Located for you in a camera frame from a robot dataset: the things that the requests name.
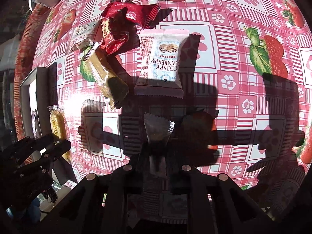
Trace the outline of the strawberry pattern pink tablecloth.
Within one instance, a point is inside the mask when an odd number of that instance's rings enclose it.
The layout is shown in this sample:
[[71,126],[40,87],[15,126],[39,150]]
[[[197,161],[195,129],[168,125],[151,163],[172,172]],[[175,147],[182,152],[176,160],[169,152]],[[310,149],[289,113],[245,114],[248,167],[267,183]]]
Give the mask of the strawberry pattern pink tablecloth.
[[[201,37],[199,46],[188,47],[188,58],[196,58],[194,68],[183,69],[180,80],[185,94],[198,106],[208,108],[208,95],[217,94],[220,130],[234,130],[238,141],[218,148],[218,159],[207,174],[227,173],[239,186],[251,188],[261,180],[282,174],[299,183],[310,164],[304,147],[297,150],[293,167],[284,156],[291,152],[291,126],[308,133],[311,124],[311,31],[308,25],[291,26],[285,12],[293,0],[132,0],[140,5],[159,4],[164,14],[159,28],[182,27]],[[142,146],[143,126],[139,108],[126,116],[120,110],[103,107],[94,119],[82,117],[82,103],[104,101],[99,88],[79,71],[82,54],[67,53],[72,31],[54,40],[55,31],[71,10],[73,27],[95,22],[109,0],[62,0],[55,9],[36,6],[23,33],[14,78],[14,115],[17,137],[25,136],[22,125],[20,85],[36,67],[56,64],[57,88],[53,96],[64,110],[72,143],[74,169],[111,172],[137,153]],[[285,66],[288,79],[298,86],[298,105],[285,97],[267,97],[257,66],[249,56],[252,28],[261,39],[279,42],[276,65]]]

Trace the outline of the clear dark snack bar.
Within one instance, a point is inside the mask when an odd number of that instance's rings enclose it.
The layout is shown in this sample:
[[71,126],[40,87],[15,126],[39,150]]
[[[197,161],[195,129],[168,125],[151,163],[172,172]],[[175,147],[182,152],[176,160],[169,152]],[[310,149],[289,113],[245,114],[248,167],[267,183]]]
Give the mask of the clear dark snack bar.
[[175,123],[150,113],[144,114],[148,139],[149,170],[154,176],[167,178],[165,149],[174,131]]

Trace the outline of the white crispy cranberry snack packet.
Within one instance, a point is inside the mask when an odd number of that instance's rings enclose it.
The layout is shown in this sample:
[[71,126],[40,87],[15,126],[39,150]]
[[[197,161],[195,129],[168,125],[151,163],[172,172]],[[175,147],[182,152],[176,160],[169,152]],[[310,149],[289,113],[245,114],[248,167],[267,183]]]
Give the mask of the white crispy cranberry snack packet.
[[140,32],[141,72],[134,87],[135,95],[183,97],[178,71],[181,49],[188,37],[186,29]]

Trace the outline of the white shallow cardboard box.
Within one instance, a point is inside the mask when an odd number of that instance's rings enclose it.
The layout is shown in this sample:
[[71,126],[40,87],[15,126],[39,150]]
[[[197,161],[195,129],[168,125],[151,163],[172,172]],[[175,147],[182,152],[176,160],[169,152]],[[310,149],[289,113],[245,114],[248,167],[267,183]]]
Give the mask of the white shallow cardboard box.
[[30,138],[53,136],[48,107],[58,105],[58,68],[56,62],[49,67],[36,67],[19,87],[22,126]]

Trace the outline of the gold brown snack bar packet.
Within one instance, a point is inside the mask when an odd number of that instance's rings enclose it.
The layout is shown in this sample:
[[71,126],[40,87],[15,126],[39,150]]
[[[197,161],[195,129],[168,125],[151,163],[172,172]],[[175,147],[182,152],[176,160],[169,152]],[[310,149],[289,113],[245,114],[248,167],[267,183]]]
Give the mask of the gold brown snack bar packet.
[[128,85],[114,72],[107,61],[100,43],[95,42],[83,58],[101,93],[108,98],[111,110],[120,109],[129,93]]

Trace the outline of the white pink small snack packet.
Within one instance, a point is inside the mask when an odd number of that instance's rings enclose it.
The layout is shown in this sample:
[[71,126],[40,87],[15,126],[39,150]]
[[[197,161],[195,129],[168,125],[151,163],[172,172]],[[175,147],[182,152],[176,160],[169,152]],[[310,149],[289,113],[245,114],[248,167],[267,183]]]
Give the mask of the white pink small snack packet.
[[84,50],[103,38],[101,20],[85,23],[76,27],[71,35],[67,54]]

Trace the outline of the red long snack wrapper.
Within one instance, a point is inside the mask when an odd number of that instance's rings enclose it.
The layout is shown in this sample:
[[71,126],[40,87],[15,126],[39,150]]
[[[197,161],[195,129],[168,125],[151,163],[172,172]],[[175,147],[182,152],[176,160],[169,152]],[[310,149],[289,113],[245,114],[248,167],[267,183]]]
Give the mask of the red long snack wrapper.
[[160,5],[139,5],[135,3],[122,3],[110,1],[103,10],[101,16],[104,18],[112,17],[116,12],[121,11],[125,18],[144,29],[149,29],[150,24],[155,20],[160,10]]

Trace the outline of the yellow rice cracker packet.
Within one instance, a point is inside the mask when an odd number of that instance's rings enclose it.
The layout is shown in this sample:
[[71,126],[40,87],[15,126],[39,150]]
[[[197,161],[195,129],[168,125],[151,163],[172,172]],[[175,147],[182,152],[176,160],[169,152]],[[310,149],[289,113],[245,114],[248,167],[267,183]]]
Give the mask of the yellow rice cracker packet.
[[69,138],[65,113],[58,105],[49,106],[48,110],[50,112],[50,125],[54,143],[58,144]]

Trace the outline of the red candy packet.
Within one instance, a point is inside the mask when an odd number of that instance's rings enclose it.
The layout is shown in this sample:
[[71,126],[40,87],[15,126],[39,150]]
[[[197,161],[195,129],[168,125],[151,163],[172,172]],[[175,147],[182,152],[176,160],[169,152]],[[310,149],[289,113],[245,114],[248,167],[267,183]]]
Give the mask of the red candy packet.
[[100,44],[107,55],[111,55],[129,40],[129,24],[122,10],[114,12],[101,21],[103,39]]

